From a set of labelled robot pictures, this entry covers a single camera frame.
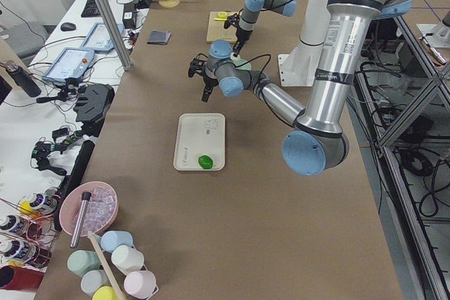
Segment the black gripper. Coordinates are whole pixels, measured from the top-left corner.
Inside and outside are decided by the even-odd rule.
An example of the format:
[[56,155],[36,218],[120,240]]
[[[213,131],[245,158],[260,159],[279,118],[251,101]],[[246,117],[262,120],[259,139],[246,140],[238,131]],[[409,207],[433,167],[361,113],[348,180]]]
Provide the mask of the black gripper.
[[224,22],[224,28],[228,29],[230,26],[236,28],[237,42],[233,46],[233,54],[238,56],[243,45],[249,40],[253,32],[253,24],[244,19],[243,15],[234,13],[229,15]]
[[195,74],[200,75],[205,83],[205,88],[202,93],[202,102],[208,101],[208,93],[211,94],[213,88],[217,85],[217,80],[211,78],[206,72],[207,56],[204,53],[199,53],[190,62],[188,68],[188,77],[192,78]]

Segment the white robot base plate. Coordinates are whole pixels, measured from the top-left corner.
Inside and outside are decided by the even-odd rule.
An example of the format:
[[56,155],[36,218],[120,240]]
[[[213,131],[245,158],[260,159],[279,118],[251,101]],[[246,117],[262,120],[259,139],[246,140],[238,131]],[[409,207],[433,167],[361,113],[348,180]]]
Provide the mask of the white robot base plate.
[[319,61],[319,55],[301,53],[279,54],[278,71],[281,86],[310,87]]

